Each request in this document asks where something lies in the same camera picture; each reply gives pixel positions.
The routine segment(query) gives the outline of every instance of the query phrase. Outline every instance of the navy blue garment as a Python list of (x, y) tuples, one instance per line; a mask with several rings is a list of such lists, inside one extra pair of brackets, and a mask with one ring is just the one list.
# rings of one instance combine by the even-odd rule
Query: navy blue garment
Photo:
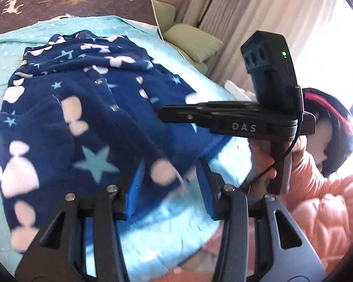
[(196, 102), (181, 77), (125, 36), (80, 31), (26, 48), (0, 114), (0, 182), (13, 246), (26, 250), (25, 239), (67, 193), (86, 196), (115, 184), (135, 157), (146, 171), (121, 230), (148, 214), (200, 156), (214, 157), (229, 141), (157, 117), (163, 105)]

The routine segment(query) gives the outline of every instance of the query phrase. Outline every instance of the red stripe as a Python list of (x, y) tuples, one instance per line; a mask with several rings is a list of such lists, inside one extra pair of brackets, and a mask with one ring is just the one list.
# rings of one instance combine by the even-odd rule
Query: red stripe
[(327, 100), (317, 94), (306, 92), (305, 99), (313, 100), (318, 102), (322, 106), (326, 107), (329, 111), (331, 111), (340, 121), (341, 125), (343, 126), (344, 132), (347, 136), (353, 136), (353, 126), (347, 119), (345, 119), (334, 106), (332, 106)]

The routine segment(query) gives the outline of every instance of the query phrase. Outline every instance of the hand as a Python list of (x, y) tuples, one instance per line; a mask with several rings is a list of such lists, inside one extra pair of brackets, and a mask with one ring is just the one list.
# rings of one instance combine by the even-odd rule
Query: hand
[[(288, 149), (290, 142), (284, 143), (285, 149)], [(305, 136), (298, 137), (296, 145), (292, 149), (293, 160), (292, 160), (292, 169), (298, 166), (305, 154), (307, 139)], [(261, 141), (249, 139), (249, 147), (251, 150), (251, 162), (253, 164), (253, 169), (256, 175), (259, 175), (264, 171), (268, 166), (274, 163), (273, 158), (261, 150)], [(266, 173), (261, 180), (274, 179), (276, 177), (276, 170), (273, 168), (268, 173)]]

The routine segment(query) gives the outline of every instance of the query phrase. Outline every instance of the black cable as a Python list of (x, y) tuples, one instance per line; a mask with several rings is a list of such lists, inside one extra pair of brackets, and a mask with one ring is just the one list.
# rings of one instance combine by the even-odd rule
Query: black cable
[(264, 171), (262, 171), (258, 176), (256, 176), (252, 180), (252, 182), (260, 179), (261, 177), (263, 177), (271, 169), (273, 169), (275, 166), (277, 166), (277, 164), (279, 164), (282, 160), (284, 160), (287, 157), (288, 154), (290, 154), (290, 152), (292, 151), (293, 147), (296, 145), (296, 143), (298, 141), (299, 134), (301, 133), (302, 121), (303, 121), (302, 118), (303, 118), (303, 112), (301, 113), (301, 115), (298, 118), (296, 136), (294, 137), (294, 140), (290, 144), (289, 148), (285, 151), (285, 153), (282, 154), (282, 156), (279, 159), (275, 160), (272, 165), (268, 166)]

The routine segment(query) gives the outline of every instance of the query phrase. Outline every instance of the screw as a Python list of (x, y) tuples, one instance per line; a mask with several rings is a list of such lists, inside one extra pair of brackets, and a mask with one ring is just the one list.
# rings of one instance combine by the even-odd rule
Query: screw
[(224, 190), (226, 192), (233, 192), (235, 190), (235, 186), (233, 186), (232, 184), (225, 184), (224, 185)]
[(264, 197), (269, 201), (275, 201), (276, 197), (273, 194), (265, 194)]
[(74, 195), (73, 193), (68, 193), (67, 195), (65, 195), (66, 201), (73, 201), (75, 199), (76, 199), (76, 195)]
[(118, 187), (114, 184), (110, 184), (107, 187), (107, 192), (109, 192), (109, 193), (115, 193), (117, 190), (118, 190)]

